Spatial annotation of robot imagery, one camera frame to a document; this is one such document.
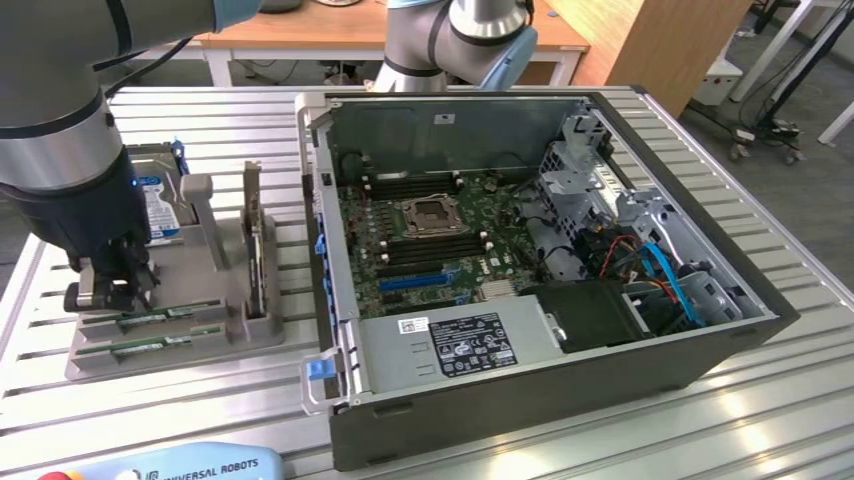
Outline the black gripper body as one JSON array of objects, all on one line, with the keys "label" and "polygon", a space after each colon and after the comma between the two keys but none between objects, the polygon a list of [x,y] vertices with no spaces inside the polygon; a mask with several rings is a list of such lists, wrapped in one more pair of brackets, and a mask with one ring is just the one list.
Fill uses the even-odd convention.
[{"label": "black gripper body", "polygon": [[32,233],[66,251],[74,270],[83,259],[101,273],[135,273],[146,266],[146,199],[126,150],[93,181],[44,193],[3,185],[2,197]]}]

